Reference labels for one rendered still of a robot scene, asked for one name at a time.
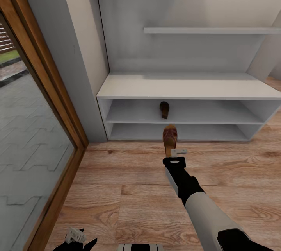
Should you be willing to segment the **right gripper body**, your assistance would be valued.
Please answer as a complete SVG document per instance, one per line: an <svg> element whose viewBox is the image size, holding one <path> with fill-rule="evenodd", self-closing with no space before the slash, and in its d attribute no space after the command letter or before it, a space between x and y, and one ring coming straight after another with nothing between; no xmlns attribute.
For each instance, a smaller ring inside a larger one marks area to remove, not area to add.
<svg viewBox="0 0 281 251"><path fill-rule="evenodd" d="M172 158L172 157L168 157L168 158L165 158L165 166L167 167L169 165L169 162L171 160L179 160L180 163L186 167L186 164L185 164L185 157L176 157L176 158Z"/></svg>

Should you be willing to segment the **sandal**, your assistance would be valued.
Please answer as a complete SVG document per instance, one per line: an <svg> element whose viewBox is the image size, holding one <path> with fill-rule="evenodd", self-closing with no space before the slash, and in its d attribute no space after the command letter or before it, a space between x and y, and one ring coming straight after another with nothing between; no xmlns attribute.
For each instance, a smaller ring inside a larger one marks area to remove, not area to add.
<svg viewBox="0 0 281 251"><path fill-rule="evenodd" d="M167 119L169 104L165 101L160 103L160 110L162 111L162 119Z"/></svg>
<svg viewBox="0 0 281 251"><path fill-rule="evenodd" d="M163 142L165 147L166 157L171 156L171 149L176 148L177 130L174 125L169 124L163 131Z"/></svg>

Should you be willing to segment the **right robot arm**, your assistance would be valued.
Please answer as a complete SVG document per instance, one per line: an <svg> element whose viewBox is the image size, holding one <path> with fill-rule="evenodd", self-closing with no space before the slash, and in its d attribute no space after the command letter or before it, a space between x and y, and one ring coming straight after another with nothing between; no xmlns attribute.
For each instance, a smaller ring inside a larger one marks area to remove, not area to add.
<svg viewBox="0 0 281 251"><path fill-rule="evenodd" d="M248 234L200 187L196 177L185 171L188 150L171 149L171 156L163 159L165 173L175 193L193 223L204 251L273 251L252 241Z"/></svg>

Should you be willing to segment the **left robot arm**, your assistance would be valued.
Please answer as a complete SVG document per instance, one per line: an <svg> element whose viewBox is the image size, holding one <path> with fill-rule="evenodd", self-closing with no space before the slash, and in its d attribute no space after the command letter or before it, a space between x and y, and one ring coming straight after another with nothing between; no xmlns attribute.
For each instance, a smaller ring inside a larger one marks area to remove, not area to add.
<svg viewBox="0 0 281 251"><path fill-rule="evenodd" d="M83 233L84 229L77 229L70 227L68 234L65 237L65 242L58 246L53 251L90 251L97 242L97 238L83 246L86 241L86 234Z"/></svg>

